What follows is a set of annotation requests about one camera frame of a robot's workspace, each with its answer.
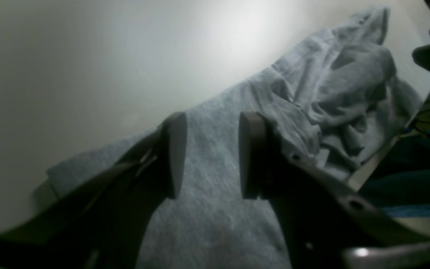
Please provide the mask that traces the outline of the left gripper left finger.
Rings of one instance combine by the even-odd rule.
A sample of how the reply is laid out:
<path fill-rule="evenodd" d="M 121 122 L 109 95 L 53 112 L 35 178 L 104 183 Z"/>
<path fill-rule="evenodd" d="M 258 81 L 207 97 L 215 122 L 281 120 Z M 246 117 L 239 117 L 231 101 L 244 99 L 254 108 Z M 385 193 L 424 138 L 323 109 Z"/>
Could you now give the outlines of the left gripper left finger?
<path fill-rule="evenodd" d="M 128 169 L 111 184 L 114 197 L 176 199 L 184 175 L 187 129 L 186 114 L 176 112 L 126 151 L 117 164 Z"/>

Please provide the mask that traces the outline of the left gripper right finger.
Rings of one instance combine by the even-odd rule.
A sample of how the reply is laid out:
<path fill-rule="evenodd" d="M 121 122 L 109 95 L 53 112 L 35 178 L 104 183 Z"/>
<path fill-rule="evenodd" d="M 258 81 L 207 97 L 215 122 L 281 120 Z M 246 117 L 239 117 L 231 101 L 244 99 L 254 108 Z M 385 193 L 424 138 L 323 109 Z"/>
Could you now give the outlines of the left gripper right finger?
<path fill-rule="evenodd" d="M 285 153 L 275 121 L 243 112 L 239 122 L 242 196 L 269 203 L 287 233 L 345 239 L 416 239 L 355 191 L 296 153 Z"/>

